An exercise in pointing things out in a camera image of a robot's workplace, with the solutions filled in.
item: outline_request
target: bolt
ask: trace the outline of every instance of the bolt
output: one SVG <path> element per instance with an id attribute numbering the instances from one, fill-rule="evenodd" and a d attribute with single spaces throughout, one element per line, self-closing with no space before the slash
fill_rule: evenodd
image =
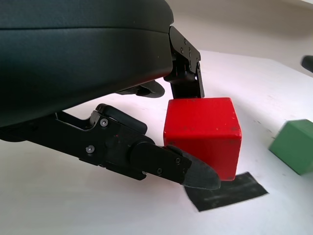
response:
<path id="1" fill-rule="evenodd" d="M 102 127 L 107 127 L 108 124 L 109 124 L 109 121 L 106 118 L 103 118 L 103 119 L 100 120 L 100 125 Z"/>
<path id="2" fill-rule="evenodd" d="M 162 172 L 163 172 L 163 170 L 162 170 L 161 168 L 159 168 L 158 170 L 156 170 L 156 173 L 157 173 L 158 175 L 162 174 Z"/>
<path id="3" fill-rule="evenodd" d="M 94 146 L 93 145 L 89 145 L 87 148 L 86 148 L 86 152 L 91 154 L 94 152 Z"/>

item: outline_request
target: green wooden block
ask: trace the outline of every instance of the green wooden block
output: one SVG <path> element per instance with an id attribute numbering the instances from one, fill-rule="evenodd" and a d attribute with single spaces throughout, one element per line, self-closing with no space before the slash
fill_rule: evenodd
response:
<path id="1" fill-rule="evenodd" d="M 299 175 L 313 171 L 313 123 L 288 121 L 269 150 Z"/>

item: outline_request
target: white table surface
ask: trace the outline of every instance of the white table surface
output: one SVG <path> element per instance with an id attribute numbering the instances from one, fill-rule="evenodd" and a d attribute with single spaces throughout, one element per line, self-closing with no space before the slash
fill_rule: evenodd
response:
<path id="1" fill-rule="evenodd" d="M 313 79 L 277 62 L 202 51 L 206 97 L 233 99 L 243 131 L 237 173 L 268 195 L 199 213 L 183 187 L 136 181 L 29 142 L 0 141 L 1 235 L 311 235 L 313 174 L 299 176 L 268 151 L 286 120 L 313 120 Z M 159 99 L 112 94 L 68 110 L 87 118 L 99 103 L 148 124 L 162 144 L 170 86 Z"/>

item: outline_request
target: black tape strip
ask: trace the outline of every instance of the black tape strip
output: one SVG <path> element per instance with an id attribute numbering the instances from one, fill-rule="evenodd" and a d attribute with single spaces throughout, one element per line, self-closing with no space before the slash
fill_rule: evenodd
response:
<path id="1" fill-rule="evenodd" d="M 185 190 L 189 199 L 200 212 L 260 197 L 268 193 L 249 172 L 237 175 L 234 181 L 222 181 L 220 189 L 205 190 L 185 187 Z"/>

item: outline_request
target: red wooden block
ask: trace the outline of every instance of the red wooden block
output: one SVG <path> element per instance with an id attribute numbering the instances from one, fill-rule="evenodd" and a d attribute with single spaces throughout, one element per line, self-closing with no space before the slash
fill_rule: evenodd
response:
<path id="1" fill-rule="evenodd" d="M 170 100 L 164 145 L 174 145 L 206 162 L 223 181 L 235 178 L 241 129 L 230 98 Z"/>

